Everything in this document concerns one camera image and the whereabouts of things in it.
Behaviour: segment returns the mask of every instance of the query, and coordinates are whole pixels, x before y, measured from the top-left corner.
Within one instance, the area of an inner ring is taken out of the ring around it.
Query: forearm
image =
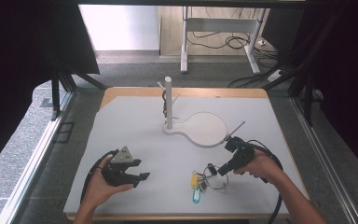
[[[74,224],[90,224],[94,215],[95,207],[82,203],[77,210]]]
[[[295,223],[326,223],[321,214],[299,191],[287,174],[282,172],[273,180],[273,184],[280,192]]]

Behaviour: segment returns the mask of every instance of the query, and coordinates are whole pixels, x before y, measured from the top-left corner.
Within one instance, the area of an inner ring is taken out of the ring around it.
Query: white board
[[[207,189],[200,202],[193,203],[192,172],[202,172],[208,163],[221,166],[232,158],[232,153],[223,145],[197,147],[181,134],[167,135],[162,128],[162,104],[161,97],[117,97],[98,112],[63,212],[77,211],[84,180],[94,162],[107,151],[124,146],[134,159],[142,160],[127,173],[149,172],[150,176],[136,189],[114,195],[96,213],[251,216],[273,212],[278,191],[272,185],[232,172],[228,174],[227,191]],[[179,97],[173,107],[173,116],[179,119],[202,111],[214,113],[225,122],[229,133],[246,121],[233,136],[262,142],[307,195],[269,99]],[[284,203],[280,214],[288,214]]]

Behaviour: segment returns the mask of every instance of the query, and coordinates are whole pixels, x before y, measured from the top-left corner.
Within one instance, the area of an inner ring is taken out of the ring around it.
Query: human hand
[[[247,165],[234,170],[233,173],[235,175],[241,175],[245,172],[249,172],[249,174],[253,175],[255,178],[266,178],[268,182],[273,184],[274,177],[282,173],[282,170],[273,159],[267,156],[266,153],[260,150],[255,150],[254,158]]]
[[[110,158],[111,157],[104,158],[95,170],[87,186],[86,194],[82,203],[87,203],[90,206],[97,207],[106,202],[113,194],[133,188],[133,184],[113,187],[106,183],[103,175],[101,174],[101,170]]]

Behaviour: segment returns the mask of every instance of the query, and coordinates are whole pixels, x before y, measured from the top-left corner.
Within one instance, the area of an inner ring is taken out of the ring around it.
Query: white wall
[[[94,50],[159,49],[157,7],[79,7]]]

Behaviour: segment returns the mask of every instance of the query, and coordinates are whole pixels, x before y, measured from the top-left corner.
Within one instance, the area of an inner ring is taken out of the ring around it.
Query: black curtain
[[[358,0],[345,7],[312,74],[324,95],[323,112],[358,158]]]
[[[63,67],[99,74],[78,5],[1,0],[0,152],[31,104],[34,88]]]

